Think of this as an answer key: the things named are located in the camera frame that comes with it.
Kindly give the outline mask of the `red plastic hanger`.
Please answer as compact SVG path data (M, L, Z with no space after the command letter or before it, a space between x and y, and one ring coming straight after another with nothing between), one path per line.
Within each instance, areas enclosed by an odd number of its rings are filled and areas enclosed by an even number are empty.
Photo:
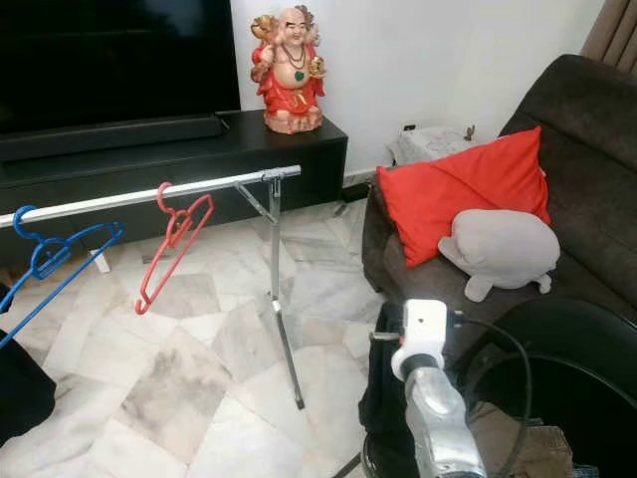
M194 245L194 241L199 237L201 229L208 223L215 210L213 197L210 194L200 195L186 209L177 209L165 205L165 191L172 186L173 183L163 182L156 188L156 206L168 215L168 223L165 226L162 245L154 252L153 260L150 261L149 267L147 267L144 277L141 279L139 299L133 305L133 310L140 316L146 314L151 309L151 306L154 305L159 293L164 290L165 284L176 272L178 265L181 264L190 247ZM167 272L164 272L155 284L151 284L153 283L156 267L159 267L160 261L162 261L165 254L173 250L176 250L177 254L172 256Z

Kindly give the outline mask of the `white patterned cloth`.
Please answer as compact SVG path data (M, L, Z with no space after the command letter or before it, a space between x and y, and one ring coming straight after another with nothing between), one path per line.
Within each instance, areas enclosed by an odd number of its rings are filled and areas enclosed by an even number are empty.
M473 124L464 131L449 126L407 127L387 145L391 165L432 162L474 145Z

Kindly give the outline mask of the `khaki garment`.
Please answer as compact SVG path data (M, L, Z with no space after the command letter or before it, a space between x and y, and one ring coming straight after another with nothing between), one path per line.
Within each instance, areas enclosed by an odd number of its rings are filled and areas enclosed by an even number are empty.
M469 427L487 472L496 477L513 451L520 424L491 402L478 402L470 410ZM572 478L572 473L572 450L561 429L529 426L513 478Z

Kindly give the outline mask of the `red pillow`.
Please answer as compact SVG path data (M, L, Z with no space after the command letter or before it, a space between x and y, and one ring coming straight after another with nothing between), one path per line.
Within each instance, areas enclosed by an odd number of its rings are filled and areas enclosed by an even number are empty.
M381 165L376 183L402 241L406 267L436 258L438 241L450 235L460 211L523 211L549 224L540 138L536 126L432 162Z

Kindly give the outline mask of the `blue plastic hanger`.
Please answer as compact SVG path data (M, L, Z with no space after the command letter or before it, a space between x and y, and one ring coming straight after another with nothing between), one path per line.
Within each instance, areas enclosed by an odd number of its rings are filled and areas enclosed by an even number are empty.
M88 265L98 263L105 251L109 249L109 247L114 246L124 235L124 226L119 223L118 220L95 224L95 226L81 229L81 231L67 237L46 237L45 235L41 235L41 233L28 231L28 229L24 227L24 223L69 217L69 215L81 214L84 213L84 211L96 211L104 208L107 208L107 205L94 205L92 200L56 206L42 206L42 208L36 208L35 205L24 205L22 208L15 210L13 214L5 215L5 217L1 218L1 227L12 227L18 236L36 242L35 249L33 249L31 255L29 255L29 267L27 272L9 288L4 299L0 302L1 313L8 313L15 296L17 296L17 293L22 290L22 287L26 286L28 282L45 281L50 275L58 272L58 269L63 267L64 264L67 264L70 258L72 258L73 247L81 242L84 236L92 235L92 233L100 231L108 232L109 236L99 249L91 249L90 256L88 256L83 264L79 265L74 272L70 273L40 304L32 307L31 311L26 315L26 318L10 329L3 339L0 339L0 348L8 346L50 302L54 301L69 284L76 281L79 275L88 268Z

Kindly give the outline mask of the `dark brown sofa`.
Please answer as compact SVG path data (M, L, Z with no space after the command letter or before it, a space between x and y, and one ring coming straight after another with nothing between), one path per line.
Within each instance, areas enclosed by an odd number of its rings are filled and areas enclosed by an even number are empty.
M554 60L505 124L538 128L538 164L547 182L547 215L561 256L556 296L604 307L637 322L637 76L578 55ZM362 265L388 301L438 299L466 318L495 322L535 299L532 287L466 300L466 274L443 258L408 267L378 179L370 182Z

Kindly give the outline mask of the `black soundbar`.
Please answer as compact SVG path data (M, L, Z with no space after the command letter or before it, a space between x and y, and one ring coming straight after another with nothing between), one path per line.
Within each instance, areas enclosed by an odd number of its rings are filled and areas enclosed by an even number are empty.
M229 131L229 125L217 114L167 116L99 124L77 124L1 133L0 160L41 158L86 151L113 149L186 139L215 137Z

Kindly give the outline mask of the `grey plush pillow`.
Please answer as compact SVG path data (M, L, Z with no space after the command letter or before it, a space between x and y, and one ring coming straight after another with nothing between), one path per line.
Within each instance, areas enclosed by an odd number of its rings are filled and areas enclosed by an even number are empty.
M515 210L469 209L452 220L438 250L469 275L464 296L479 304L493 288L518 290L534 283L547 293L560 258L558 237L535 215Z

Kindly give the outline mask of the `black flat television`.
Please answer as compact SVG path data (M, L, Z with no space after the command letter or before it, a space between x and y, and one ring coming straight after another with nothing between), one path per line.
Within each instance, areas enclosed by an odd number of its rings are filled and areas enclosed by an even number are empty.
M241 107L229 0L1 0L4 133Z

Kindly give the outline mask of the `brown curtain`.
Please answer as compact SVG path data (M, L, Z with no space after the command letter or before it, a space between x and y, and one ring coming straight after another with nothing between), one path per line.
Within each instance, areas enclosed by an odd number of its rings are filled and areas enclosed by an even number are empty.
M637 72L637 0L605 0L579 55Z

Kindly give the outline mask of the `silver metal clothes rack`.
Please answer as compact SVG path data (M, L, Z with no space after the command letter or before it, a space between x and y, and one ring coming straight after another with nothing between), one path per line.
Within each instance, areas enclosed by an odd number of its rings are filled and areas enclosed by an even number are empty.
M269 220L270 292L268 293L268 300L270 311L272 311L275 324L277 324L279 337L281 337L283 356L286 360L293 387L293 400L296 402L298 409L304 409L306 403L300 384L299 371L293 359L290 333L288 333L286 320L284 320L281 251L283 179L299 176L301 173L302 168L299 165L286 165L286 167L236 174L236 176L203 179L203 181L185 183L185 185L173 185L165 191L165 205L169 206L169 208L186 209L200 195L210 194L211 191L222 190L222 188L235 188L243 196L243 199L249 201L249 205L258 211L260 217ZM154 200L155 203L156 188L87 200L92 200L94 205L107 205L107 208L100 210L121 208L124 205L142 203L142 201L147 199ZM101 258L95 265L101 272L109 272L109 266L105 258Z

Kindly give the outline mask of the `black television console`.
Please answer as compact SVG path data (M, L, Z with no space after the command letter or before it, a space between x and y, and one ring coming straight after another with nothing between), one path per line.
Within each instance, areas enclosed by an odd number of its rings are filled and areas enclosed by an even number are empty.
M46 208L150 190L162 182L183 185L287 165L299 165L302 173L283 179L283 210L338 200L347 148L345 132L332 119L324 119L316 130L276 133L264 125L263 115L264 111L222 115L228 132L215 137L5 162L0 178L1 214L24 205ZM211 196L214 213L206 228L259 217L249 201L232 188L213 191ZM155 195L150 194L140 204L37 220L28 231L65 237L111 220L124 227L119 242L162 240L168 215L156 208ZM4 228L0 232L1 267L26 269L33 247L35 241Z

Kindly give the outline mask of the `red Buddha statue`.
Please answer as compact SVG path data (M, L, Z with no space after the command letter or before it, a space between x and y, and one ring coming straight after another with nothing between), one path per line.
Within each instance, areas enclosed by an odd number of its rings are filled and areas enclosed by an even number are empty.
M250 78L267 112L264 123L277 133L315 130L322 125L318 98L324 95L324 59L314 14L305 5L274 15L259 15L251 24L259 45L252 50Z

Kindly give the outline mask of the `black round laundry basket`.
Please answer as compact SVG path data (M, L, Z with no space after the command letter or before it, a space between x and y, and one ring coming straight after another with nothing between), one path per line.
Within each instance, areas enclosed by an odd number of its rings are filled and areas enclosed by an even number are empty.
M582 300L524 302L493 323L528 352L523 360L505 334L469 320L452 337L477 341L446 360L469 404L523 418L528 362L532 426L560 428L588 478L637 478L637 322Z

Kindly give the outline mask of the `black polo shirt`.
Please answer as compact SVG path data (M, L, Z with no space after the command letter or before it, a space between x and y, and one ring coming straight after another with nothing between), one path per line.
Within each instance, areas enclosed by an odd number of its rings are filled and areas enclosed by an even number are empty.
M56 383L17 341L0 348L0 445L51 417Z
M396 339L372 339L368 352L367 386L358 403L365 429L360 463L367 478L419 478L414 440L405 420L402 381L392 372Z

